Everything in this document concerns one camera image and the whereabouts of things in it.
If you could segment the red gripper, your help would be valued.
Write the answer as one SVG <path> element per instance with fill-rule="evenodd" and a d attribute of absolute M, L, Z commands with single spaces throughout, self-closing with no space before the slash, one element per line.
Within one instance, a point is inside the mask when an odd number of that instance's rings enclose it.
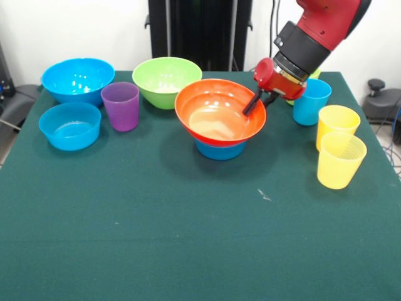
<path fill-rule="evenodd" d="M 244 115 L 249 115 L 252 112 L 260 97 L 264 108 L 267 108 L 279 96 L 285 100 L 296 100 L 306 90 L 305 81 L 296 79 L 284 71 L 272 58 L 264 58 L 257 64 L 254 80 L 259 88 L 242 111 Z"/>

